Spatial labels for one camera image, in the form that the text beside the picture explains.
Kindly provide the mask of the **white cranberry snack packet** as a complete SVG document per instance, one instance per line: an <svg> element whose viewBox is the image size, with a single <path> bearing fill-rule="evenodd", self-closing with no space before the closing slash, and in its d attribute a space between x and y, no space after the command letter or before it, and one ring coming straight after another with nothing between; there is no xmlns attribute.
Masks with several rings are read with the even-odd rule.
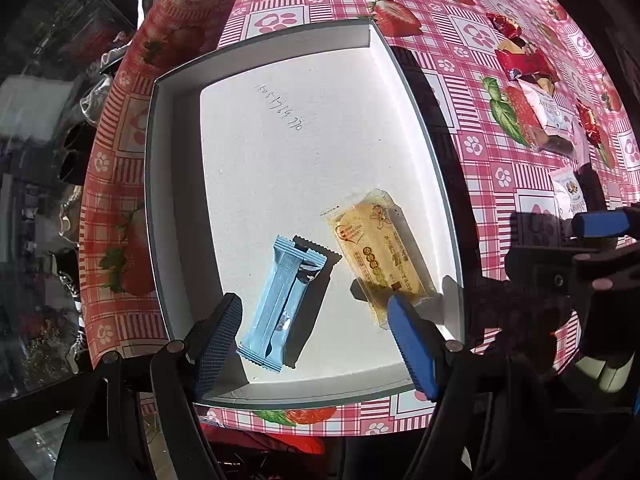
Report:
<svg viewBox="0 0 640 480"><path fill-rule="evenodd" d="M551 170L550 179L561 220L570 220L576 214L588 211L584 193L572 168L563 167Z"/></svg>

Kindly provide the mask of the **light blue wafer packet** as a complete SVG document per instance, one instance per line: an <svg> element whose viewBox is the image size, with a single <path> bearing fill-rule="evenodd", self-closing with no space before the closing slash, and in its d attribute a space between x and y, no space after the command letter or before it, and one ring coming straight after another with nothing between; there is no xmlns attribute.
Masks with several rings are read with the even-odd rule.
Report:
<svg viewBox="0 0 640 480"><path fill-rule="evenodd" d="M280 373L297 312L309 284L326 266L326 256L283 236L276 237L272 250L270 273L238 353L266 370Z"/></svg>

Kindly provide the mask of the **yellow cake snack packet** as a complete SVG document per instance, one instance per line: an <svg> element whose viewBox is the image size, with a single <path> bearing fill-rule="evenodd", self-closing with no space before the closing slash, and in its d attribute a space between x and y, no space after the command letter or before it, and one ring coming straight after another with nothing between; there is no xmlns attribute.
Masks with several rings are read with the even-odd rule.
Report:
<svg viewBox="0 0 640 480"><path fill-rule="evenodd" d="M386 191L352 194L323 211L322 218L379 328L388 327L387 303L395 292L414 306L437 295L404 212Z"/></svg>

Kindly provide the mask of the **gold candy packet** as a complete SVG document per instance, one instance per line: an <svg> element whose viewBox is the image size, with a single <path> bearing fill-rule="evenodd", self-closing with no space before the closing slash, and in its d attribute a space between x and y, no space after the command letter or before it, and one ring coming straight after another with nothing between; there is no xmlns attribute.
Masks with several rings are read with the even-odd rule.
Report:
<svg viewBox="0 0 640 480"><path fill-rule="evenodd" d="M526 51L518 44L510 39L503 39L498 43L498 49L500 51L506 51L514 54L525 54Z"/></svg>

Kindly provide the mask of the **red long candy packet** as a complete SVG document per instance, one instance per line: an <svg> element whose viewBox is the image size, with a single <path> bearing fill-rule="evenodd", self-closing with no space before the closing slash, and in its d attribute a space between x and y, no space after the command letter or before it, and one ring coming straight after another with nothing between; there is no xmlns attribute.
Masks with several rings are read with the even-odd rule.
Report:
<svg viewBox="0 0 640 480"><path fill-rule="evenodd" d="M510 80L522 77L541 77L553 82L560 80L556 69L541 51L516 53L507 50L495 50L497 61L503 73Z"/></svg>

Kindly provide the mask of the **red twisted candy packet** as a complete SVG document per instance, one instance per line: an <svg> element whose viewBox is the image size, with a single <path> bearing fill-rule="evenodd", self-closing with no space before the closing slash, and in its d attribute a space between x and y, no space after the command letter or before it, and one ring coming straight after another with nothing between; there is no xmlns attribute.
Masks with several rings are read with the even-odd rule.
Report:
<svg viewBox="0 0 640 480"><path fill-rule="evenodd" d="M487 13L486 16L491 22L491 25L494 26L494 29L500 32L504 38L514 40L521 37L521 26L513 18L495 13Z"/></svg>

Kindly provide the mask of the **white shallow box tray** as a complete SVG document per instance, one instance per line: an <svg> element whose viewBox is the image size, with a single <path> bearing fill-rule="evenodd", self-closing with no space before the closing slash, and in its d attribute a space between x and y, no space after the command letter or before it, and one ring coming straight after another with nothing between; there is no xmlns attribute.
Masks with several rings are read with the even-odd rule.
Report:
<svg viewBox="0 0 640 480"><path fill-rule="evenodd" d="M436 297L421 313L465 332L462 266L445 179L408 70L369 20L296 26L202 55L155 81L144 155L146 230L168 336L227 292L250 324L278 236L324 252L270 372L230 351L203 403L316 408L406 391L411 380L340 255L326 212L390 194Z"/></svg>

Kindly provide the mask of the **red triangular snack packet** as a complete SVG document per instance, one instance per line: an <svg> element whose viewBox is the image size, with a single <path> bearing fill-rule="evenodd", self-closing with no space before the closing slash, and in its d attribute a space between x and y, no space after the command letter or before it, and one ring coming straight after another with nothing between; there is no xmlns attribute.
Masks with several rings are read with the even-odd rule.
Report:
<svg viewBox="0 0 640 480"><path fill-rule="evenodd" d="M576 101L576 108L578 111L579 120L582 123L582 128L585 130L586 137L590 144L595 148L602 148L603 143L603 130L597 122L597 117L593 113L593 110L583 103L581 100Z"/></svg>

